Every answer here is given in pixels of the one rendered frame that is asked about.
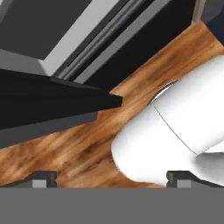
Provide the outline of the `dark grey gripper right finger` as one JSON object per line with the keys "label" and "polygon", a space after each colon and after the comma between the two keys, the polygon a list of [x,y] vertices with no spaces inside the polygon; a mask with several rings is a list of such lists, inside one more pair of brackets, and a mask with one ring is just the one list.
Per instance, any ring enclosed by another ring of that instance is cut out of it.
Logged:
{"label": "dark grey gripper right finger", "polygon": [[200,179],[189,171],[168,171],[166,178],[168,188],[222,188],[222,185]]}

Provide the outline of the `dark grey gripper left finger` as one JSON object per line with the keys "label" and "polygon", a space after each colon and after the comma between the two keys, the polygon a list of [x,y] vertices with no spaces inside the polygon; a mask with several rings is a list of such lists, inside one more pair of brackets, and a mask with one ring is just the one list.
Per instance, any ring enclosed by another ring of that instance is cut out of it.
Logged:
{"label": "dark grey gripper left finger", "polygon": [[26,178],[1,185],[1,188],[54,188],[57,186],[56,171],[34,171]]}

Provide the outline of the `white rounded cylinder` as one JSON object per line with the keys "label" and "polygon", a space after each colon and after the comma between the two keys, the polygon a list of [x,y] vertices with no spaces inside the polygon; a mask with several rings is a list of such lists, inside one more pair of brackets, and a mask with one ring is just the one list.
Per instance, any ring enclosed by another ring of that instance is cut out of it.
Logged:
{"label": "white rounded cylinder", "polygon": [[224,186],[224,55],[166,84],[111,144],[128,179],[164,185],[168,171],[189,171]]}

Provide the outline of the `grey cupboard with black top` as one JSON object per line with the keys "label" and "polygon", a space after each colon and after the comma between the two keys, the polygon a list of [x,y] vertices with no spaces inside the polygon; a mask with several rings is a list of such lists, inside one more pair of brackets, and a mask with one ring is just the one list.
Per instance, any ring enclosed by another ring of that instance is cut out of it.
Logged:
{"label": "grey cupboard with black top", "polygon": [[0,149],[91,123],[123,98],[51,78],[36,59],[0,49]]}

